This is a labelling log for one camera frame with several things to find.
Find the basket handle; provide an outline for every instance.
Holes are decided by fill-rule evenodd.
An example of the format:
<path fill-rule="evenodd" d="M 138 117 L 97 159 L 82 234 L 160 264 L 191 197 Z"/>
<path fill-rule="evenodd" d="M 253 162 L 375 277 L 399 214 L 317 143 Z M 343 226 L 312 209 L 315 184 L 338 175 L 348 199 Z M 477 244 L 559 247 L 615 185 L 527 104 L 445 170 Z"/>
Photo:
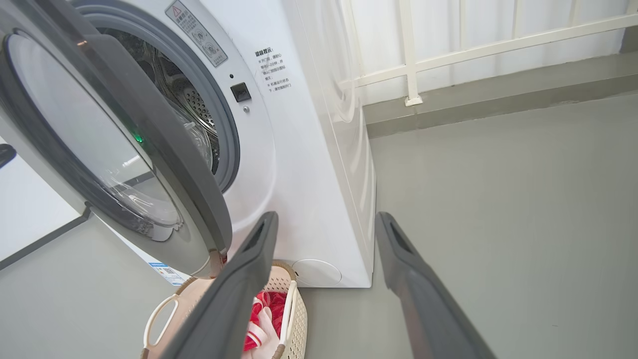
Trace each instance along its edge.
<path fill-rule="evenodd" d="M 177 306 L 179 305 L 179 302 L 177 301 L 178 298 L 179 298 L 179 295 L 177 294 L 173 294 L 172 296 L 169 296 L 168 298 L 164 299 L 151 314 L 149 321 L 146 322 L 146 328 L 144 328 L 144 347 L 145 348 L 150 349 L 158 345 L 162 336 L 164 336 L 164 332 L 166 331 L 166 328 L 168 328 L 170 321 L 173 319 L 173 316 L 175 315 L 175 312 L 177 311 Z M 166 324 L 164 325 L 164 329 L 161 330 L 161 333 L 159 334 L 158 339 L 155 340 L 155 343 L 151 344 L 150 343 L 151 328 L 153 327 L 153 323 L 155 323 L 155 319 L 157 319 L 157 316 L 160 314 L 162 309 L 164 309 L 164 307 L 166 307 L 170 302 L 173 302 L 173 301 L 175 302 L 175 308 L 173 308 L 173 312 L 170 314 L 170 317 L 168 317 L 168 320 L 166 321 Z"/>
<path fill-rule="evenodd" d="M 296 290 L 297 281 L 291 280 L 290 286 L 288 287 L 288 295 L 286 295 L 286 304 L 283 307 L 283 317 L 288 318 L 288 320 L 281 323 L 281 331 L 279 334 L 279 343 L 283 345 L 286 345 L 292 333 L 292 322 L 295 319 L 295 312 L 292 309 L 297 304 Z"/>

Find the baseboard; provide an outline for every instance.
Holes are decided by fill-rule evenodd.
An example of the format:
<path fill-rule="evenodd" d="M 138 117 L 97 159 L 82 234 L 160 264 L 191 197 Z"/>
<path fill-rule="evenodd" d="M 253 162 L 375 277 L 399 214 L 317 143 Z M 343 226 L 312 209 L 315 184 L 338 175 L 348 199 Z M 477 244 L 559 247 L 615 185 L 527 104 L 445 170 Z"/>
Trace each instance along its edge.
<path fill-rule="evenodd" d="M 370 138 L 638 91 L 638 52 L 511 73 L 364 106 Z"/>
<path fill-rule="evenodd" d="M 29 244 L 28 246 L 20 249 L 16 253 L 14 253 L 14 254 L 8 256 L 7 258 L 1 260 L 0 261 L 0 270 L 3 270 L 6 267 L 10 266 L 11 264 L 16 263 L 20 259 L 22 259 L 22 258 L 26 257 L 27 255 L 35 252 L 35 250 L 41 248 L 45 244 L 47 244 L 47 243 L 51 242 L 52 240 L 60 237 L 62 234 L 67 233 L 68 231 L 72 230 L 73 228 L 76 228 L 80 224 L 83 224 L 84 222 L 86 222 L 87 219 L 89 219 L 89 215 L 91 215 L 91 209 L 89 207 L 87 207 L 87 208 L 84 209 L 83 214 L 81 216 L 79 216 L 78 218 L 72 220 L 71 222 L 68 222 L 67 224 L 63 225 L 62 227 L 52 231 L 51 233 L 48 233 L 47 235 L 45 235 L 44 237 L 40 238 L 39 240 L 36 240 L 35 242 Z"/>

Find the door handle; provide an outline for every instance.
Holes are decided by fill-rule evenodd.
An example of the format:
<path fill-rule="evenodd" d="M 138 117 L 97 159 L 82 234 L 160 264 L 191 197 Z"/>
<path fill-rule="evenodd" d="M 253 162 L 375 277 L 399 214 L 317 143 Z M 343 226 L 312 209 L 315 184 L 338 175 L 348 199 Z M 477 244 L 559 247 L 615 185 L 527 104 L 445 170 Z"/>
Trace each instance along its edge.
<path fill-rule="evenodd" d="M 0 168 L 11 162 L 11 160 L 15 158 L 15 155 L 16 152 L 13 146 L 7 143 L 0 144 Z"/>

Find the red cloth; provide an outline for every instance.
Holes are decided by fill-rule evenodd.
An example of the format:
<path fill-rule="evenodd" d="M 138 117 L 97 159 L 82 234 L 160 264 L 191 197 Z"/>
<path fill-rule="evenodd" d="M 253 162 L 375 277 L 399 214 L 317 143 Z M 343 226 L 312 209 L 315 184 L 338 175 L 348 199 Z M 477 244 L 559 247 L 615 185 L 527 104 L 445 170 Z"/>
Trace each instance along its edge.
<path fill-rule="evenodd" d="M 281 338 L 281 323 L 283 321 L 283 309 L 286 306 L 286 293 L 279 292 L 259 292 L 257 294 L 257 303 L 253 304 L 253 310 L 250 314 L 250 321 L 259 326 L 259 312 L 264 307 L 268 307 L 272 312 L 272 326 L 277 332 L 277 336 Z M 256 348 L 257 344 L 246 337 L 244 340 L 244 351 Z"/>

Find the washing machine door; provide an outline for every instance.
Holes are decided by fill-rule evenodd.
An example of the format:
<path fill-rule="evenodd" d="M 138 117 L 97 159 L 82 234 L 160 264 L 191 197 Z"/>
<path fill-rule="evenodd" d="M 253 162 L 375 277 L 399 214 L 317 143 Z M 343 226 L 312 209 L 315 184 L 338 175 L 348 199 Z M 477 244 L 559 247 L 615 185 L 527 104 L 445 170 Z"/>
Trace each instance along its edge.
<path fill-rule="evenodd" d="M 232 240 L 223 196 L 197 140 L 120 43 L 65 0 L 3 1 L 0 31 L 0 100 L 31 144 L 126 239 L 211 276 L 210 258 Z"/>

